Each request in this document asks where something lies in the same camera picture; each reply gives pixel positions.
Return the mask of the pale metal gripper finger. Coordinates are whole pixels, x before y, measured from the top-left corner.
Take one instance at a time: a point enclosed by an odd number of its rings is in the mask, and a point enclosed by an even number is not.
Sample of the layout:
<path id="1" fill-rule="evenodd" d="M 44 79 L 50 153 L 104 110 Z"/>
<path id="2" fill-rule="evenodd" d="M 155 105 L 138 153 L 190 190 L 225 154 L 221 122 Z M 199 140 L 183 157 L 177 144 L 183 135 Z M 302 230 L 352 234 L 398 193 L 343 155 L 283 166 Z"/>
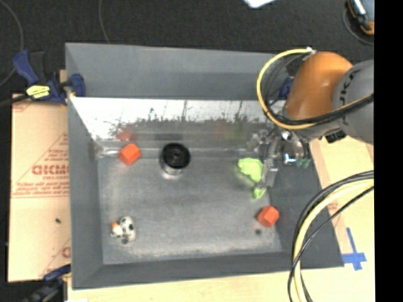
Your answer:
<path id="1" fill-rule="evenodd" d="M 266 159 L 263 164 L 260 188 L 273 187 L 278 173 L 278 165 L 273 159 Z"/>
<path id="2" fill-rule="evenodd" d="M 268 132 L 253 133 L 247 141 L 247 151 L 257 155 L 267 155 L 269 145 L 270 135 Z"/>

